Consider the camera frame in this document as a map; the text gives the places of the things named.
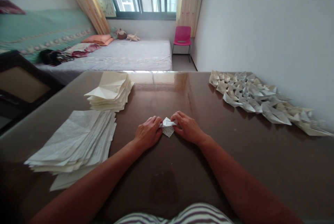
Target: plastic chair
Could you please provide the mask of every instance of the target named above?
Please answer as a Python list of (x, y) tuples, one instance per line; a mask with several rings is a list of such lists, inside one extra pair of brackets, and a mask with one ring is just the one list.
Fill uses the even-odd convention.
[(190, 63), (190, 35), (191, 35), (191, 27), (190, 26), (177, 26), (175, 29), (175, 39), (173, 43), (173, 50), (172, 50), (172, 56), (174, 52), (174, 46), (180, 45), (180, 46), (189, 46), (188, 54), (189, 54), (189, 63)]

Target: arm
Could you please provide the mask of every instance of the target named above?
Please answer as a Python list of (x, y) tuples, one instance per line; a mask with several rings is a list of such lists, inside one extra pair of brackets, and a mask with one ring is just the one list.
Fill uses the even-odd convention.
[(182, 128), (174, 126), (175, 132), (201, 149), (226, 198), (243, 223), (302, 223), (275, 195), (206, 135), (194, 119), (180, 111), (171, 117), (171, 121), (175, 119)]
[(30, 223), (89, 223), (103, 206), (125, 171), (139, 156), (159, 140), (160, 117), (151, 117), (139, 125), (136, 136), (116, 154), (37, 213)]

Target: bed sheet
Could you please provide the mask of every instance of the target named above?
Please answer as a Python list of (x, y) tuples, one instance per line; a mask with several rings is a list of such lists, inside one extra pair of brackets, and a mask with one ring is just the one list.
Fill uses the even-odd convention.
[(172, 71), (170, 41), (143, 39), (114, 40), (88, 55), (56, 67), (36, 64), (62, 84), (67, 85), (85, 71)]

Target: table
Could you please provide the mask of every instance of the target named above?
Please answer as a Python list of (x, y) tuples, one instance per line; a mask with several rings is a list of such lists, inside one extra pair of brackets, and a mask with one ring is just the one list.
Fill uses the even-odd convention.
[[(17, 222), (27, 221), (61, 193), (49, 192), (55, 176), (32, 173), (23, 162), (73, 110), (89, 109), (83, 95), (99, 84), (101, 75), (83, 73), (0, 137), (1, 195)], [(334, 139), (310, 137), (296, 126), (274, 125), (262, 115), (233, 108), (208, 83), (209, 76), (130, 73), (135, 86), (117, 113), (110, 155), (131, 141), (149, 117), (171, 117), (181, 110), (304, 221), (334, 220)], [(96, 220), (113, 222), (134, 211), (172, 218), (198, 201), (236, 220), (200, 150), (176, 134), (163, 135), (125, 173)]]

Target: plush toy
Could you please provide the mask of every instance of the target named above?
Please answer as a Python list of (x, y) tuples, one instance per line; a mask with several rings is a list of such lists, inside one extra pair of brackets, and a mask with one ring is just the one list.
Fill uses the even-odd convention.
[(120, 28), (117, 30), (117, 37), (118, 39), (126, 39), (126, 32)]
[(126, 39), (129, 39), (130, 41), (138, 41), (140, 40), (140, 38), (138, 38), (138, 32), (136, 32), (136, 34), (132, 35), (132, 34), (128, 34), (128, 37)]
[(110, 32), (110, 36), (113, 39), (117, 39), (118, 38), (117, 34), (118, 34), (118, 29), (116, 27), (112, 27), (111, 32)]

